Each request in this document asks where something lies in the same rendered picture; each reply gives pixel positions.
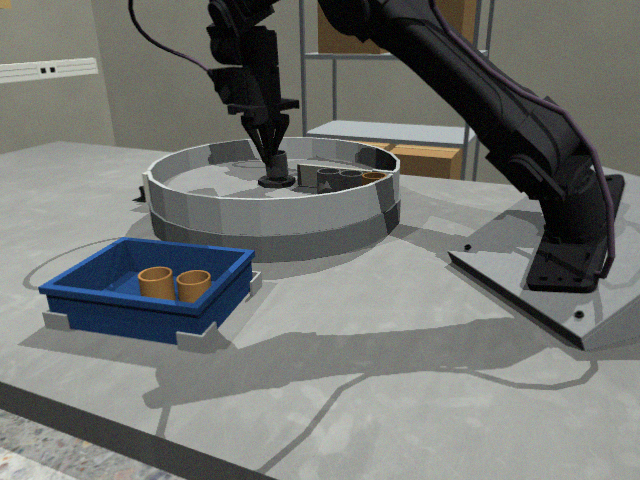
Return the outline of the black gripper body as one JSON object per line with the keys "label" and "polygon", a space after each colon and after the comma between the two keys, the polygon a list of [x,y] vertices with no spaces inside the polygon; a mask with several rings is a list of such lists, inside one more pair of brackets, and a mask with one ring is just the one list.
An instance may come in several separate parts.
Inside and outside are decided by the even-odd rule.
{"label": "black gripper body", "polygon": [[255,69],[256,75],[253,75],[253,69],[243,68],[248,105],[227,105],[228,114],[236,115],[243,111],[241,120],[246,120],[251,125],[259,125],[289,119],[289,114],[282,114],[280,111],[299,109],[299,100],[281,98],[279,67],[270,69],[271,74],[268,74],[268,69]]}

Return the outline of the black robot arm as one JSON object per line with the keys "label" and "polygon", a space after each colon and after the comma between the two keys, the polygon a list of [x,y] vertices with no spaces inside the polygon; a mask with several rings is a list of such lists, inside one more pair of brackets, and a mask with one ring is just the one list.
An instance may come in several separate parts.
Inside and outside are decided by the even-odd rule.
{"label": "black robot arm", "polygon": [[[255,26],[274,13],[275,1],[209,0],[211,53],[220,64],[242,66],[212,69],[214,89],[225,105],[248,105],[245,72],[237,71],[247,67],[253,75],[255,69],[271,74],[279,65],[275,30]],[[607,252],[606,205],[590,153],[565,118],[509,89],[493,70],[538,97],[444,18],[478,56],[445,30],[429,0],[318,2],[338,32],[362,43],[371,39],[412,69],[472,128],[490,151],[485,158],[529,200],[541,200],[546,224],[526,278],[529,289],[595,291]]]}

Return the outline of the blue plastic tray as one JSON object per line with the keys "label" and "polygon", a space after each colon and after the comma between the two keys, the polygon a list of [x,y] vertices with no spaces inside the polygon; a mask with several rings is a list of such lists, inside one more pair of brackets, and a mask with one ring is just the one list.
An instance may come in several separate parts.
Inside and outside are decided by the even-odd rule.
{"label": "blue plastic tray", "polygon": [[[122,237],[38,289],[70,329],[177,345],[177,331],[221,326],[250,292],[252,259],[247,249]],[[137,276],[152,267],[173,271],[176,301],[140,296]],[[212,285],[181,302],[176,278],[191,270],[209,272]]]}

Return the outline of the grey metal bushing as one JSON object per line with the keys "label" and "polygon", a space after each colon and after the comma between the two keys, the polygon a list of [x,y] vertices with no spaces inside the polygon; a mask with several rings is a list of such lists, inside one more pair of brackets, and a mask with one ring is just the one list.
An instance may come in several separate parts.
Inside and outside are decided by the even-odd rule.
{"label": "grey metal bushing", "polygon": [[[320,174],[319,172],[326,174]],[[341,170],[337,168],[322,168],[317,170],[317,194],[339,192],[340,172]]]}
{"label": "grey metal bushing", "polygon": [[362,186],[362,175],[363,172],[358,170],[341,171],[339,173],[339,191]]}
{"label": "grey metal bushing", "polygon": [[289,174],[286,151],[278,150],[277,155],[279,156],[271,156],[270,164],[265,164],[266,174],[270,178],[284,177]]}

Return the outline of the bronze bushing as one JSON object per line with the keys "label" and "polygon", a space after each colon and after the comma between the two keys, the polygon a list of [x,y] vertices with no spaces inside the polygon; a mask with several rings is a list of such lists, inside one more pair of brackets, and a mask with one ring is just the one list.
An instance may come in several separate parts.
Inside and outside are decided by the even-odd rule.
{"label": "bronze bushing", "polygon": [[176,301],[173,273],[170,268],[152,267],[145,269],[138,274],[138,281],[141,296]]}
{"label": "bronze bushing", "polygon": [[194,303],[212,285],[210,273],[203,270],[184,272],[176,278],[176,282],[179,301],[190,303]]}
{"label": "bronze bushing", "polygon": [[[362,186],[385,178],[387,175],[380,172],[369,172],[362,175]],[[367,178],[366,178],[367,177]]]}

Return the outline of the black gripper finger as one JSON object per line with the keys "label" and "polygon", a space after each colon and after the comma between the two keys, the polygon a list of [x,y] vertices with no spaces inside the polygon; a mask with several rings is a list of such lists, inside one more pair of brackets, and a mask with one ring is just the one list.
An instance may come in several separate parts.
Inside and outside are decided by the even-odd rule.
{"label": "black gripper finger", "polygon": [[[270,164],[272,146],[275,132],[275,122],[264,123],[260,125],[250,125],[248,121],[241,120],[241,124],[255,144],[258,153],[265,164]],[[259,138],[257,129],[263,133],[265,152]]]}
{"label": "black gripper finger", "polygon": [[[285,119],[285,120],[278,120],[278,121],[274,121],[275,122],[275,135],[274,135],[274,140],[273,140],[273,147],[272,147],[272,154],[271,156],[274,156],[277,154],[279,145],[282,141],[282,138],[288,128],[289,125],[289,119]],[[261,131],[259,131],[260,137],[261,137],[261,141],[262,141],[262,145],[263,145],[263,149],[265,151],[265,145],[264,145],[264,139],[263,139],[263,133]]]}

